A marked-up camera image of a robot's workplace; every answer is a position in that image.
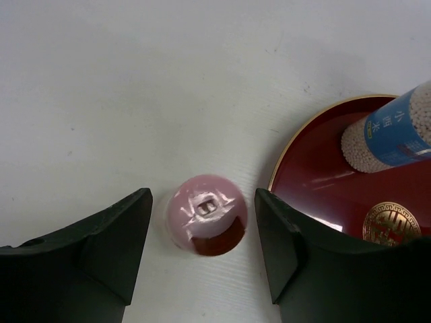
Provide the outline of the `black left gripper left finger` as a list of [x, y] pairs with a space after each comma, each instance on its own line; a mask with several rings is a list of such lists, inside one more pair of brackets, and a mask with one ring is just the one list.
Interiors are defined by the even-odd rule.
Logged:
[[1, 248], [2, 322], [121, 322], [152, 213], [141, 188], [109, 208]]

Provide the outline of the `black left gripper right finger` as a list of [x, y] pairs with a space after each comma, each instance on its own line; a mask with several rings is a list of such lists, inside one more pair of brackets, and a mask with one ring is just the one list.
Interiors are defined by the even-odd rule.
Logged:
[[430, 238], [381, 246], [291, 208], [264, 188], [255, 213], [283, 322], [429, 322]]

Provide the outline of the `pink lid spice shaker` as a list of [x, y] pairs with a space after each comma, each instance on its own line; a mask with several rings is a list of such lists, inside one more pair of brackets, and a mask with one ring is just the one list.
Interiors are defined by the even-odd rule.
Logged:
[[221, 256], [243, 239], [248, 207], [229, 179], [203, 174], [182, 183], [168, 199], [163, 228], [179, 249], [197, 256]]

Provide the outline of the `blue label silver lid jar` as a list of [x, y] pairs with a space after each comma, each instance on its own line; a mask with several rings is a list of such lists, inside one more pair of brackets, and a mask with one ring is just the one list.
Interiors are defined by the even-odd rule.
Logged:
[[341, 150], [351, 167], [369, 174], [430, 159], [430, 82], [351, 124]]

